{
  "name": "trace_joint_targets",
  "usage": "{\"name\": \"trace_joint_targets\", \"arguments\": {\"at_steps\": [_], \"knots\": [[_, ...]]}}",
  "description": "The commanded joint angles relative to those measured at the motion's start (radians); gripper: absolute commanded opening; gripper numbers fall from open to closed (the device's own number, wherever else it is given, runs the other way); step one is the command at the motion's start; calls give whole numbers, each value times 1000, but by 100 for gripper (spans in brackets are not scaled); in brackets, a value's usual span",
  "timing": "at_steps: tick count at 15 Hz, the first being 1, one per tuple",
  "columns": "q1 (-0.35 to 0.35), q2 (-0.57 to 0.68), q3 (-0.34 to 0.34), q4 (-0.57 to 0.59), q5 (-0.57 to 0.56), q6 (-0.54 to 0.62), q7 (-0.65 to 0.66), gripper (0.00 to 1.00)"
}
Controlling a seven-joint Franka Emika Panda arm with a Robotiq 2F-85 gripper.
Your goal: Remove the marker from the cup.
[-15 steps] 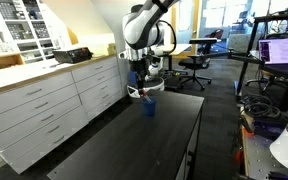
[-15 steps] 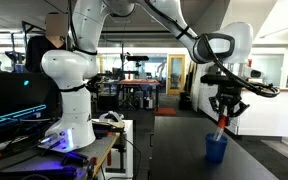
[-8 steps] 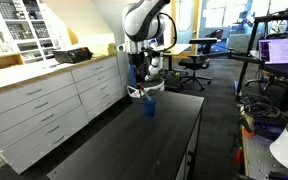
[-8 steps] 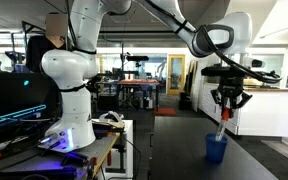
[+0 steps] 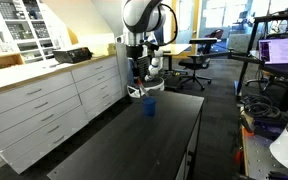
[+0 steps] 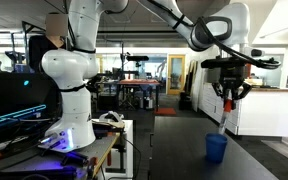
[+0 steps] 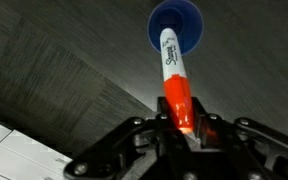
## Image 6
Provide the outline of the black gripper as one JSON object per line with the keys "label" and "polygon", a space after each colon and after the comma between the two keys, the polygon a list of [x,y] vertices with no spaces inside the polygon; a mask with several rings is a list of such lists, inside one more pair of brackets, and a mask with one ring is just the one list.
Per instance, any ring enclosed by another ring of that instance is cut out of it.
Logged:
{"label": "black gripper", "polygon": [[232,99],[243,99],[252,89],[252,86],[245,83],[245,70],[246,62],[236,58],[216,58],[207,59],[201,63],[202,68],[209,69],[211,71],[211,83],[215,94],[224,98],[224,89],[232,89]]}

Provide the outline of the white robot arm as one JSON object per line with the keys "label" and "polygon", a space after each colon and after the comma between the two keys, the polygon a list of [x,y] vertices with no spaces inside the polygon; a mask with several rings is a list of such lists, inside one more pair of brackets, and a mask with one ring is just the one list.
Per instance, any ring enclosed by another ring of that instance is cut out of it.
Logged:
{"label": "white robot arm", "polygon": [[[175,0],[136,0],[163,19],[185,38],[194,51],[204,51],[219,40],[227,46],[246,45],[250,13],[246,4],[230,3],[215,14],[192,22]],[[96,38],[103,12],[120,13],[129,0],[72,0],[68,18],[75,35],[74,51],[50,50],[43,55],[44,72],[57,84],[62,96],[62,115],[45,132],[41,148],[66,153],[95,141],[91,120],[90,92],[84,80],[97,74]]]}

